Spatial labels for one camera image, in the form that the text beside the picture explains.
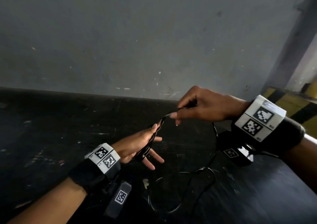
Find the small white marker block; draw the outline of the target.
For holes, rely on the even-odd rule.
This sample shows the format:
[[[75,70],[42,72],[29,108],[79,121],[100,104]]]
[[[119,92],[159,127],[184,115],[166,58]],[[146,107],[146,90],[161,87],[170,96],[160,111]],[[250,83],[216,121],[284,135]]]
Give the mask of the small white marker block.
[[[107,143],[100,144],[84,158],[91,160],[108,177],[116,175],[121,170],[120,156]]]

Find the yellow object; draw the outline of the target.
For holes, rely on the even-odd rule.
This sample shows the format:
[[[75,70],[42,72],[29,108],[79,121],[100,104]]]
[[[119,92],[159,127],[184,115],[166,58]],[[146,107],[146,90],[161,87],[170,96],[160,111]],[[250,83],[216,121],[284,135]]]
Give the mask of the yellow object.
[[[304,95],[310,99],[317,99],[317,77],[305,84]]]

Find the yellow black striped curb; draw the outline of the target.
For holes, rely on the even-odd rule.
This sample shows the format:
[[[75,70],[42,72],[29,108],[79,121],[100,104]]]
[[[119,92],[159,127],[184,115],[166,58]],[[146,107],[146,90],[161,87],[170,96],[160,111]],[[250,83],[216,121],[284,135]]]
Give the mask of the yellow black striped curb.
[[[317,101],[275,87],[268,87],[263,96],[286,110],[287,117],[301,124],[308,135],[317,139]]]

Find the person's right forearm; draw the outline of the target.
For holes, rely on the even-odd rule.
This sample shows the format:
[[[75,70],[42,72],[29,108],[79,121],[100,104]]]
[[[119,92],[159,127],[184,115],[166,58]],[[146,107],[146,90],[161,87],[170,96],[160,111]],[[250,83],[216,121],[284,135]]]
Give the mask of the person's right forearm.
[[[305,134],[281,159],[317,195],[317,139]]]

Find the large white marker block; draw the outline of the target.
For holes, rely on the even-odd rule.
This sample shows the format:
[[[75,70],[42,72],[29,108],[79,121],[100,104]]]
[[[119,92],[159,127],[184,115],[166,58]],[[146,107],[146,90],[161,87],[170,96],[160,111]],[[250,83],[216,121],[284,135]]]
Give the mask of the large white marker block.
[[[258,95],[234,126],[258,142],[263,142],[285,119],[287,111]]]

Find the black wrist band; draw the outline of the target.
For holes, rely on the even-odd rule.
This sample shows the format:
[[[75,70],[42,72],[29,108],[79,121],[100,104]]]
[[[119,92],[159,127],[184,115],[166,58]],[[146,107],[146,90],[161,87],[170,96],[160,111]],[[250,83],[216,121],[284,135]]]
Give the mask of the black wrist band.
[[[282,156],[298,145],[304,134],[305,129],[301,124],[286,117],[263,141],[256,141],[253,147],[257,151],[265,151],[276,156]]]
[[[91,194],[101,188],[108,187],[120,173],[121,162],[112,156],[106,158],[113,159],[113,163],[108,168],[106,161],[101,161],[101,165],[93,163],[90,159],[85,159],[72,168],[68,177],[78,186],[82,187],[87,194]]]

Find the black left wrist band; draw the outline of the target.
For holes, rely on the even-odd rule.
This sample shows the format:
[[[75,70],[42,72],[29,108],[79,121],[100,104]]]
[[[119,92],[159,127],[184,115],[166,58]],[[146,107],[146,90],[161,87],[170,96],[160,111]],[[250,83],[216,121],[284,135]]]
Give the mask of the black left wrist band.
[[[101,188],[108,187],[120,173],[121,162],[112,156],[106,158],[113,159],[113,163],[108,168],[106,161],[101,161],[101,165],[93,163],[90,159],[85,159],[72,168],[68,177],[78,186],[82,187],[87,194],[91,194]]]

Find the black right wrist band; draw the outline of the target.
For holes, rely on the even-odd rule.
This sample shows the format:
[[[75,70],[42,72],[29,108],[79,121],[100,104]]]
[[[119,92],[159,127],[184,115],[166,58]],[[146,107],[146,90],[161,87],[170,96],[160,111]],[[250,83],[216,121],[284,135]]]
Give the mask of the black right wrist band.
[[[298,145],[304,134],[305,129],[301,124],[286,117],[263,141],[256,141],[253,147],[257,151],[265,151],[276,156],[282,156]]]

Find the person's right hand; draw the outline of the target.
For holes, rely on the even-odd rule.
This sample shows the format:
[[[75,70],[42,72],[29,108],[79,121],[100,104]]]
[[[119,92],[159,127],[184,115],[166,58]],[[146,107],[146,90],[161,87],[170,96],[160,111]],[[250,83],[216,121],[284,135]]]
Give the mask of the person's right hand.
[[[177,108],[198,109],[200,120],[221,122],[240,117],[250,105],[251,102],[234,96],[193,86],[179,100]],[[181,120],[175,120],[175,123],[180,125]]]

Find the person's left forearm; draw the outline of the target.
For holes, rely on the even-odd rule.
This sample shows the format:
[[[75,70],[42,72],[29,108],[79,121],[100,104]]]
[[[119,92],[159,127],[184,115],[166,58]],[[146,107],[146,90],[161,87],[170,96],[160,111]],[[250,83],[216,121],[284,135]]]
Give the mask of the person's left forearm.
[[[86,196],[86,190],[68,177],[7,224],[66,224]]]

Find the person's left hand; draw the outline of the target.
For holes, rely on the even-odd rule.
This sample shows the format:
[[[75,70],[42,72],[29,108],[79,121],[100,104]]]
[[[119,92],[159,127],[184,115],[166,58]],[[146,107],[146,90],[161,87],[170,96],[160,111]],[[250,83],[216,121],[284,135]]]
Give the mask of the person's left hand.
[[[129,163],[136,153],[139,152],[140,135],[141,131],[125,137],[112,145],[114,150],[120,156],[121,163]]]

